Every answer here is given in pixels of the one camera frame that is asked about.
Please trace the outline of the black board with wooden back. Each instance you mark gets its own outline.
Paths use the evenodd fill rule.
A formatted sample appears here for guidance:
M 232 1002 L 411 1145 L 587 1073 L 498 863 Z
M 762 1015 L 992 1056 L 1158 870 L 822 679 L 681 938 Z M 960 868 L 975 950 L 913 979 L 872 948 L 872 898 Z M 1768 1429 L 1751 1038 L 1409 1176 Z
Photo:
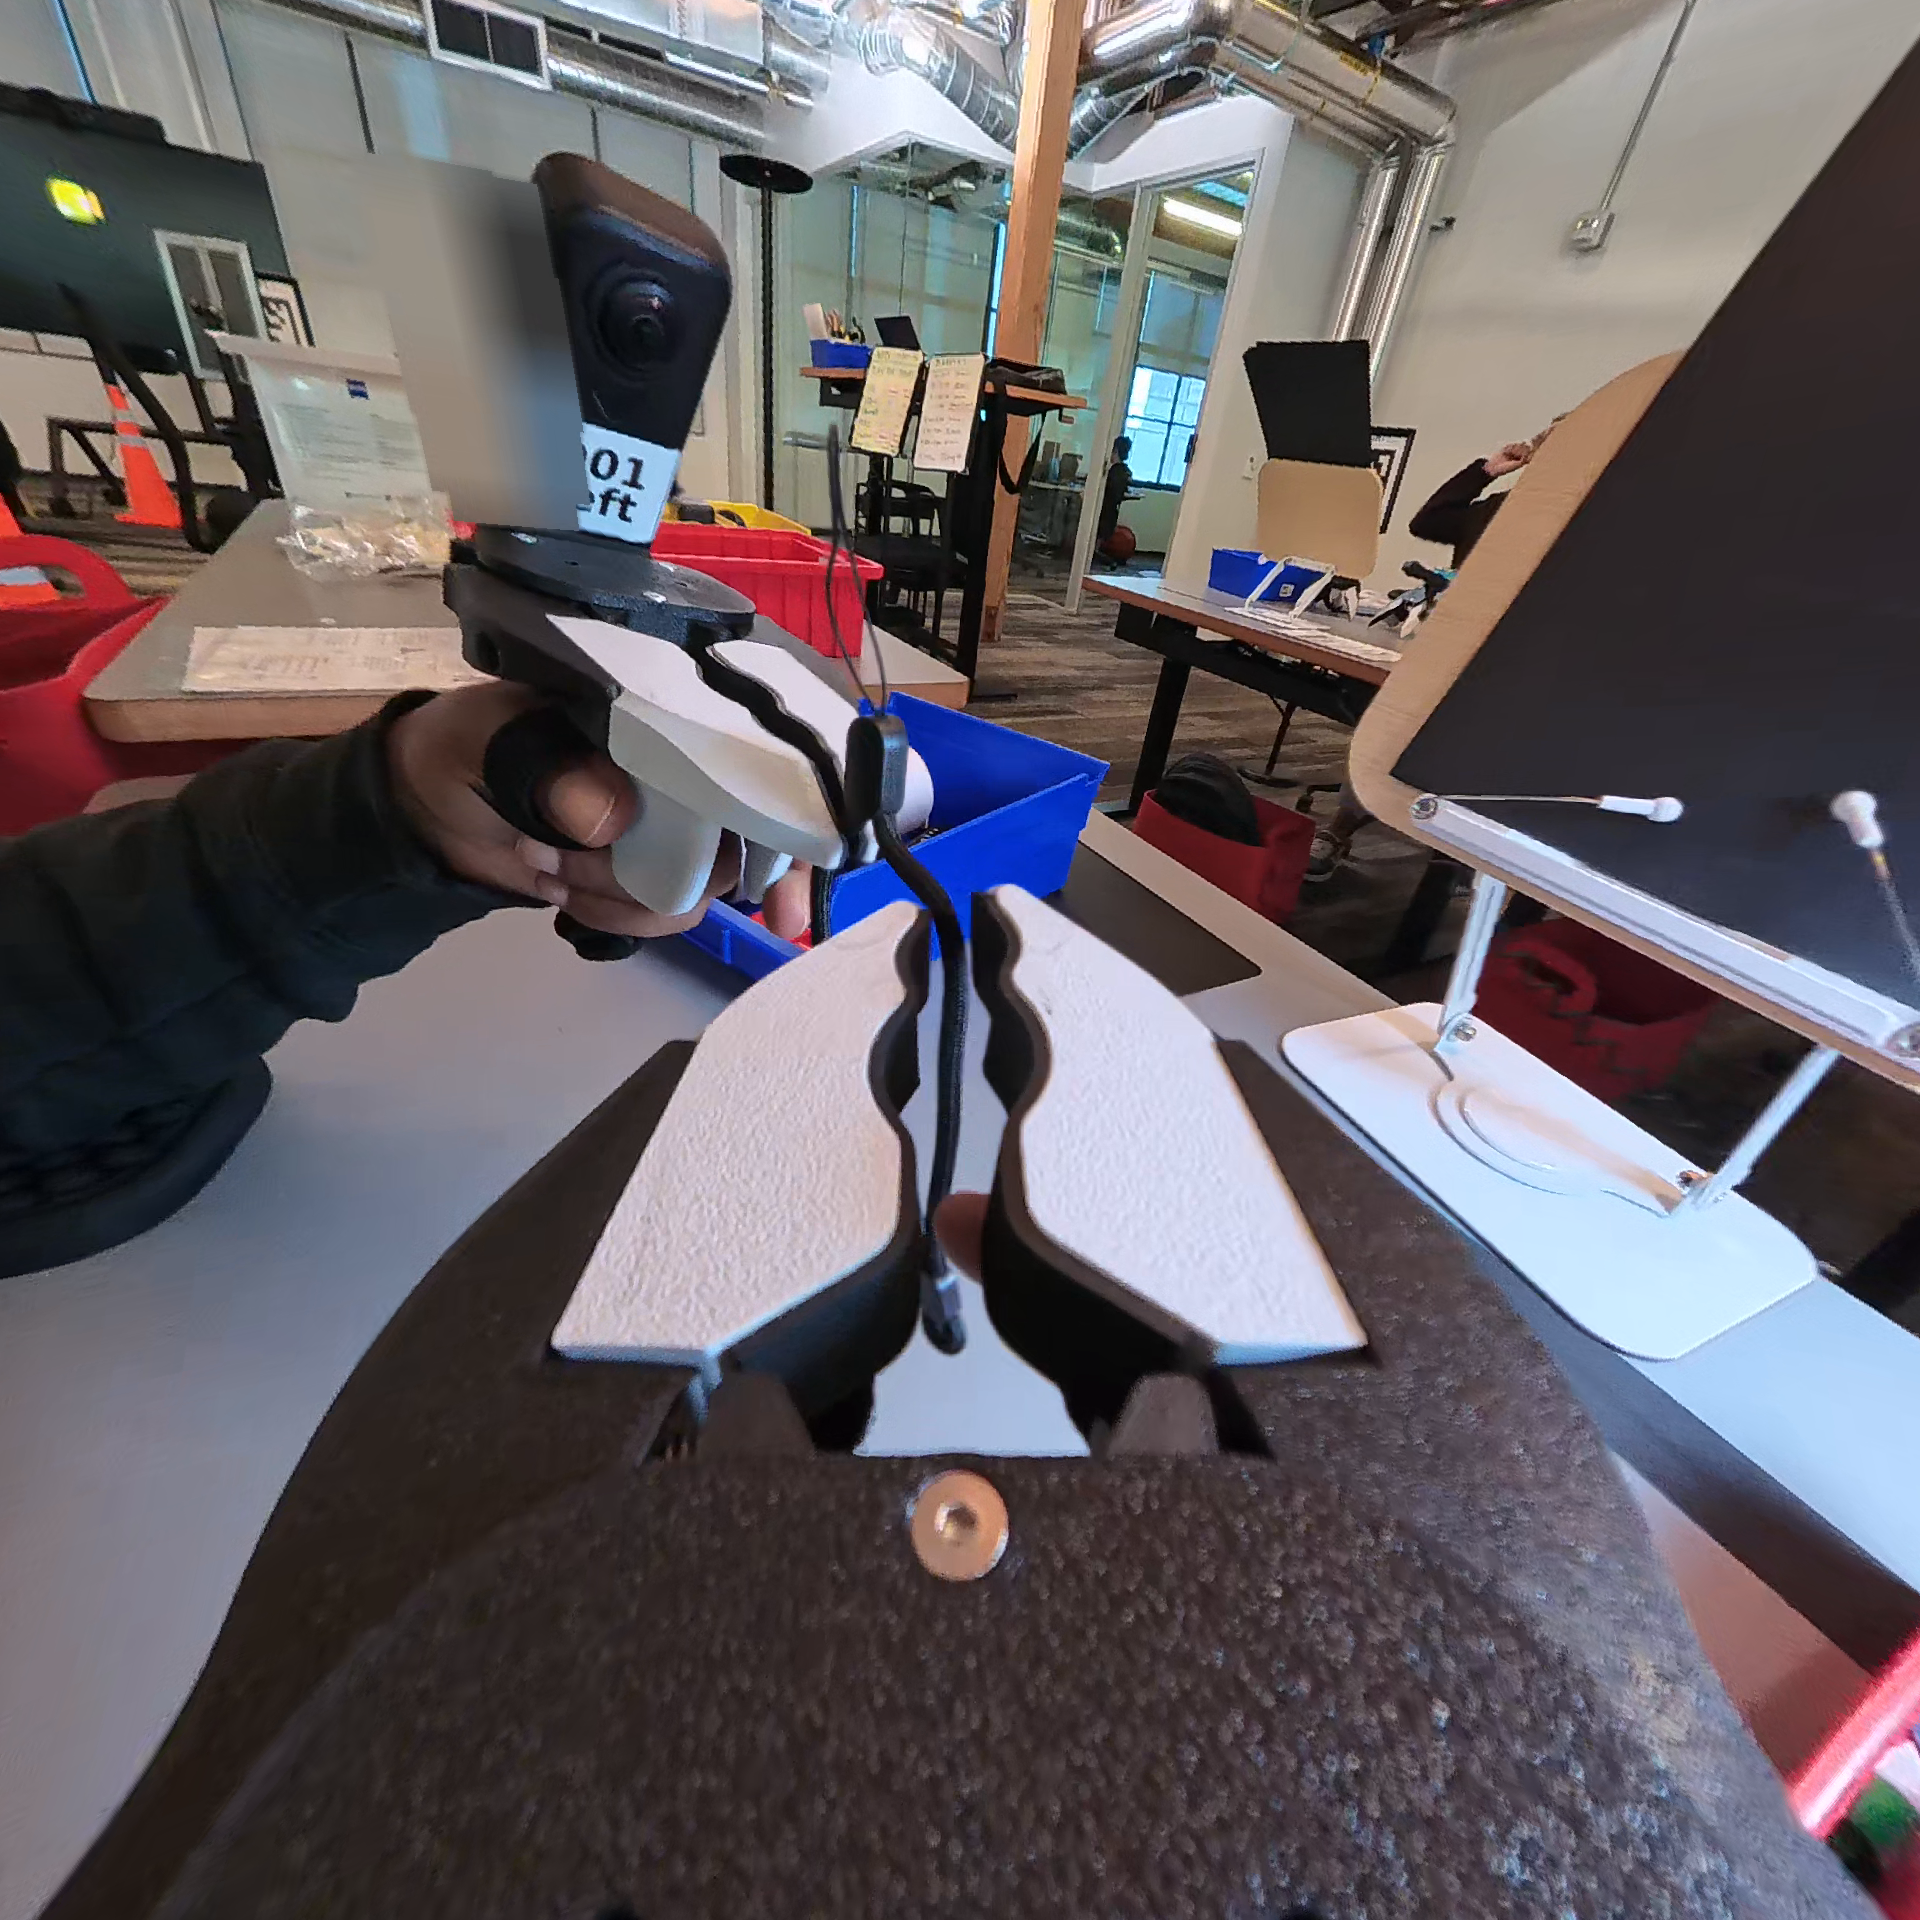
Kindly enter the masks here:
M 1260 342 L 1242 367 L 1260 424 L 1258 553 L 1360 587 L 1380 560 L 1419 432 L 1374 419 L 1368 340 Z

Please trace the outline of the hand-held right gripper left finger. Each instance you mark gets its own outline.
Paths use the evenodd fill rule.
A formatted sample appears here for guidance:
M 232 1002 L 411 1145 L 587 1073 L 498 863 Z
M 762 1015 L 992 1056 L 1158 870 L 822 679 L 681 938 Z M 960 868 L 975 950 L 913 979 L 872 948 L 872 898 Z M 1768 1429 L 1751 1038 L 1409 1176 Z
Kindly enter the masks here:
M 707 1028 L 550 1334 L 573 1362 L 877 1375 L 921 1321 L 902 1112 L 933 929 L 894 902 Z

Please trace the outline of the paper flip chart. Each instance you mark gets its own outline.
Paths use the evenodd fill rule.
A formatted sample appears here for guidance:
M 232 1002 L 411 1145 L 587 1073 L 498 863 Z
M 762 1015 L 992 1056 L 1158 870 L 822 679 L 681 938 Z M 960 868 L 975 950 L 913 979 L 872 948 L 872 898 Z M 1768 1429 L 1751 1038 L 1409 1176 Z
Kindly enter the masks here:
M 884 460 L 900 455 L 925 364 L 926 356 L 921 349 L 872 349 L 850 428 L 850 444 L 857 452 Z
M 940 353 L 925 361 L 915 468 L 940 474 L 971 468 L 986 370 L 982 353 Z

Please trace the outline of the silver ventilation duct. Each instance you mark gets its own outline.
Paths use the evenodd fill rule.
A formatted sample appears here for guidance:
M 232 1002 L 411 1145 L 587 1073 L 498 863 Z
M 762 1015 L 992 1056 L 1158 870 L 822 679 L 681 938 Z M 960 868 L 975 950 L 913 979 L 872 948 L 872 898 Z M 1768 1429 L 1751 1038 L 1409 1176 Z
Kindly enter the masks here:
M 810 117 L 833 69 L 792 36 L 744 61 L 672 36 L 602 33 L 530 4 L 264 2 L 264 13 L 392 46 L 438 69 L 554 94 L 717 145 L 760 150 L 774 113 Z
M 872 74 L 923 81 L 1011 149 L 1026 18 L 1028 4 L 829 4 L 826 35 Z M 1083 33 L 1069 157 L 1091 154 L 1126 117 L 1173 108 L 1178 85 L 1300 113 L 1365 150 L 1442 150 L 1456 128 L 1442 92 L 1295 4 L 1140 2 Z

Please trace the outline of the orange traffic cone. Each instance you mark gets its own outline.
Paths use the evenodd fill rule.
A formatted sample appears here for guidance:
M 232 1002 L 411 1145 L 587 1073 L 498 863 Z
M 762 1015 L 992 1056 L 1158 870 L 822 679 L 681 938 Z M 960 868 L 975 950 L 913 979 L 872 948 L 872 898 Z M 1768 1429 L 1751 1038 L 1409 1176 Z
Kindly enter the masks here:
M 111 406 L 113 442 L 125 497 L 125 506 L 114 516 L 117 522 L 143 531 L 183 532 L 179 492 L 160 468 L 128 395 L 113 380 L 105 382 L 105 393 Z
M 9 499 L 3 499 L 3 612 L 47 612 L 61 609 L 71 590 L 53 572 L 35 564 L 36 536 L 23 526 Z

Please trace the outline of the person's left hand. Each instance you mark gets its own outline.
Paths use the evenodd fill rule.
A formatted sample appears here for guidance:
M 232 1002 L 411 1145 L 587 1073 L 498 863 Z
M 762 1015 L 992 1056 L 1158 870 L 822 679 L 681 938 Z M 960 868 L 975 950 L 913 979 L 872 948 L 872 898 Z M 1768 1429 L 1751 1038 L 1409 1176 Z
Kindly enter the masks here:
M 541 708 L 533 689 L 474 685 L 440 692 L 403 715 L 388 732 L 394 793 L 423 844 L 456 876 L 558 909 L 584 929 L 663 941 L 701 923 L 713 901 L 738 889 L 744 848 L 725 836 L 701 904 L 679 917 L 634 901 L 612 870 L 612 847 L 641 815 L 634 782 L 595 749 L 574 751 L 539 787 L 548 836 L 520 833 L 482 794 L 485 757 L 496 732 Z

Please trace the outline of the large black display screen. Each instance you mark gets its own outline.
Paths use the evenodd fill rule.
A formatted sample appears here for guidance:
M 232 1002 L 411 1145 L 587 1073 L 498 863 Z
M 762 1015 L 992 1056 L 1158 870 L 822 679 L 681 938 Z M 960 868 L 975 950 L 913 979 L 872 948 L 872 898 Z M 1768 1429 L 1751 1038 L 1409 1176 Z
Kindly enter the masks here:
M 262 332 L 293 264 L 268 173 L 149 114 L 3 89 L 3 327 L 102 335 L 139 372 L 217 379 L 205 312 Z

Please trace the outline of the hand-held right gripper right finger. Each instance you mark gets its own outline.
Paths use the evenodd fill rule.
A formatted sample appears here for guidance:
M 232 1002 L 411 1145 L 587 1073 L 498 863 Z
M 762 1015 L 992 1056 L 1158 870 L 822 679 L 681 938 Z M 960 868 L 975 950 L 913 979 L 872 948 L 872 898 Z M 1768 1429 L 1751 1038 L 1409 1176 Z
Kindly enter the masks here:
M 973 901 L 973 983 L 1005 1109 L 980 1236 L 997 1334 L 1091 1443 L 1258 1443 L 1240 1375 L 1368 1344 L 1260 1125 L 1285 1083 L 1017 885 Z

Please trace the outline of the red plastic bin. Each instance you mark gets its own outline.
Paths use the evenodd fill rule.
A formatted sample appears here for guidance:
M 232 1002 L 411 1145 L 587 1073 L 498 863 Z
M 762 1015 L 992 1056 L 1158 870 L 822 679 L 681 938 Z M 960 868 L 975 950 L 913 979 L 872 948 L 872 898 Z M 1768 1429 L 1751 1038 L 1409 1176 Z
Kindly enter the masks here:
M 1814 1841 L 1828 1843 L 1884 1757 L 1900 1747 L 1917 1747 L 1917 1729 L 1919 1634 L 1912 1634 L 1788 1774 L 1788 1806 L 1797 1824 Z

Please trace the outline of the wooden standing desk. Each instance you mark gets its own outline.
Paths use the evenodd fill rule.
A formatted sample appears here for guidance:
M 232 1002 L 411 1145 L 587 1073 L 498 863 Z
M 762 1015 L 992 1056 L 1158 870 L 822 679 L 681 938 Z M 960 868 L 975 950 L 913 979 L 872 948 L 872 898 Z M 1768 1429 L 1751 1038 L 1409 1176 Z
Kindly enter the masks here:
M 833 349 L 829 364 L 805 367 L 802 375 L 822 385 L 820 403 L 857 411 L 860 382 L 874 349 Z M 921 393 L 908 424 L 918 426 Z M 982 577 L 992 535 L 992 483 L 997 473 L 1005 494 L 1020 499 L 1028 487 L 1039 447 L 1031 444 L 1020 473 L 1013 473 L 1003 451 L 1003 428 L 1011 421 L 1069 417 L 1086 403 L 1066 393 L 1064 377 L 1056 368 L 1020 363 L 986 361 L 980 391 L 980 409 L 973 432 L 971 467 L 965 474 L 947 474 L 947 490 L 934 504 L 934 535 L 897 535 L 890 521 L 894 500 L 894 458 L 866 455 L 869 492 L 857 500 L 852 553 L 882 569 L 882 583 L 908 599 L 931 599 L 933 611 L 942 612 L 951 593 L 960 597 L 958 639 L 952 665 L 969 681 L 979 674 Z

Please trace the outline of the red plastic basket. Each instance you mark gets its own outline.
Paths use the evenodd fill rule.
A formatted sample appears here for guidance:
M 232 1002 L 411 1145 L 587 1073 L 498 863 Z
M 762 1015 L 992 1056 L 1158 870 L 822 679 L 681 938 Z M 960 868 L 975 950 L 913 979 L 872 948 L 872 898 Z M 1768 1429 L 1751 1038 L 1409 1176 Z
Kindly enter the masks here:
M 62 606 L 4 614 L 3 623 L 3 835 L 7 839 L 85 813 L 113 784 L 179 776 L 187 763 L 167 746 L 113 740 L 86 712 L 86 689 L 167 606 L 139 594 L 97 553 L 35 535 L 33 563 L 69 577 Z
M 1491 1018 L 1602 1103 L 1663 1092 L 1719 996 L 1591 926 L 1546 920 L 1501 938 Z

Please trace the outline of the black floor lamp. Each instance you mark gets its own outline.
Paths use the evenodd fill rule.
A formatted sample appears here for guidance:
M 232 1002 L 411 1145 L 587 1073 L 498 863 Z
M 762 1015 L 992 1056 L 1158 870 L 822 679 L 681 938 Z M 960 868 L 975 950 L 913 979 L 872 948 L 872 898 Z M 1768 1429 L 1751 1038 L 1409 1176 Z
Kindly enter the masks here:
M 779 157 L 752 152 L 725 152 L 718 159 L 718 170 L 725 181 L 750 191 L 758 203 L 758 275 L 756 275 L 756 314 L 758 314 L 758 504 L 766 512 L 776 509 L 776 266 L 779 266 L 779 217 L 776 205 L 802 198 L 814 188 L 814 177 Z

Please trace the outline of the wooden post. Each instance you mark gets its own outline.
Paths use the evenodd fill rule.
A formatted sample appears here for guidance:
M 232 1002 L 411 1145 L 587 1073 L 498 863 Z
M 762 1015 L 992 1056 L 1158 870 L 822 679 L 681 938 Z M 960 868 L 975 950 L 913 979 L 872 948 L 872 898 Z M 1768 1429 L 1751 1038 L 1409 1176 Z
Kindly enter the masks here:
M 1039 367 L 1055 266 L 1055 241 L 1064 191 L 1071 120 L 1086 33 L 1086 2 L 1031 2 L 1024 17 L 1020 120 L 1015 149 L 1011 218 L 1003 264 L 994 349 L 1001 359 Z M 1011 470 L 1024 458 L 1028 421 L 1003 428 Z M 990 535 L 980 577 L 980 644 L 1001 639 L 1018 526 L 1018 499 L 1005 492 L 997 473 Z

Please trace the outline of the person's left forearm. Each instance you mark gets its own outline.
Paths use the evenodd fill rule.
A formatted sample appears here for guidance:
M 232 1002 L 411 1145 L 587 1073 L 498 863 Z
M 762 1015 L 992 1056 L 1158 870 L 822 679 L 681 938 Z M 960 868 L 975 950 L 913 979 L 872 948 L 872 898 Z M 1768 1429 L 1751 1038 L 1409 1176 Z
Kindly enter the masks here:
M 4 1176 L 181 1117 L 302 1020 L 517 896 L 458 876 L 414 825 L 394 732 L 409 691 L 317 740 L 226 757 L 176 794 L 4 840 Z

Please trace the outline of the blue plastic bin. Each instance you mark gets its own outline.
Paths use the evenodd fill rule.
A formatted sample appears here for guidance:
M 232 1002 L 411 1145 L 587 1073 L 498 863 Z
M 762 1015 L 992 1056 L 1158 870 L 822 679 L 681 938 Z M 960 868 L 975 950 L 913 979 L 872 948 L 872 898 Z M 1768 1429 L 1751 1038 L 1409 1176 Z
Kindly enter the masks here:
M 1039 898 L 1058 895 L 1109 763 L 911 694 L 897 692 L 888 707 L 902 718 L 911 749 L 933 780 L 929 827 L 911 836 L 908 847 L 952 901 L 962 934 L 971 929 L 975 895 L 998 887 L 1018 887 Z M 915 904 L 915 898 L 882 863 L 836 879 L 829 892 L 829 934 L 897 902 Z M 681 941 L 750 983 L 809 947 L 782 941 L 760 918 L 725 902 L 713 904 Z
M 1269 557 L 1255 548 L 1217 547 L 1209 566 L 1209 590 L 1244 609 L 1308 611 L 1333 588 L 1333 566 L 1300 557 Z

